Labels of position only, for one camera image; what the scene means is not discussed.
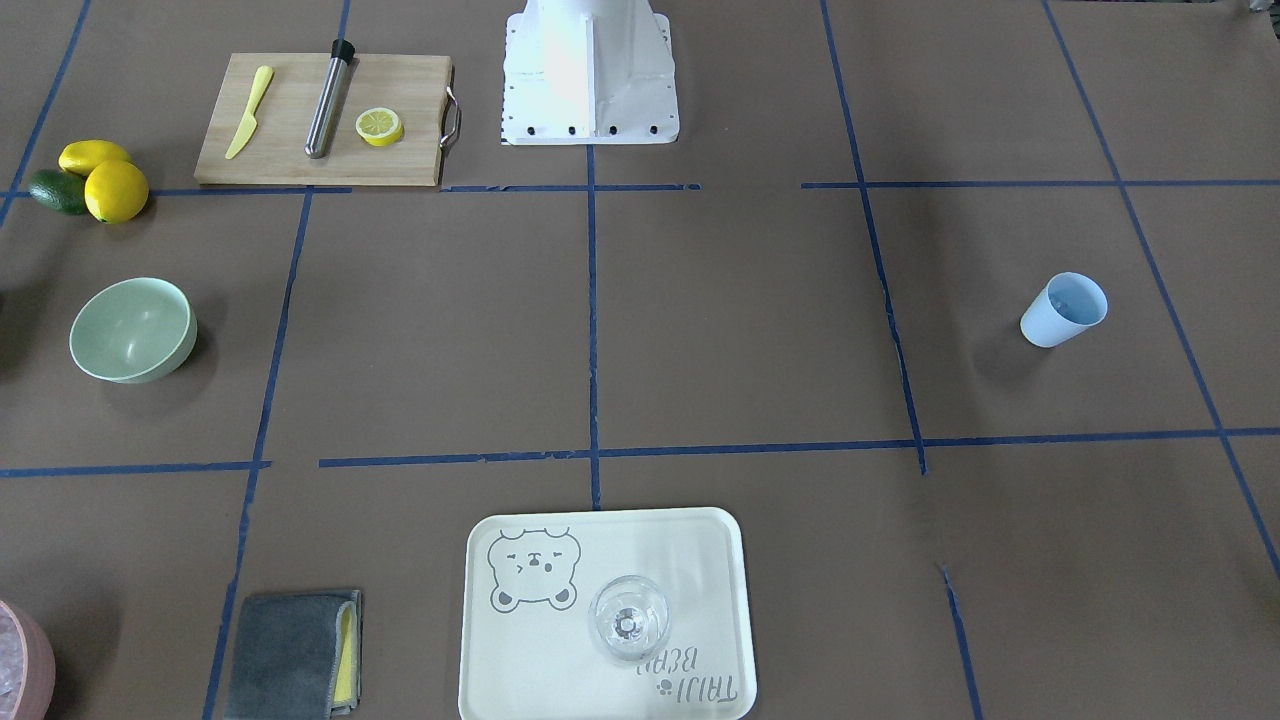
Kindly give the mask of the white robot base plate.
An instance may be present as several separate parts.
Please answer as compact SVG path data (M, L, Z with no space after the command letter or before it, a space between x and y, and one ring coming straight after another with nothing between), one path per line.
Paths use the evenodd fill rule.
M671 24L650 3L529 1L504 40L502 143L678 140Z

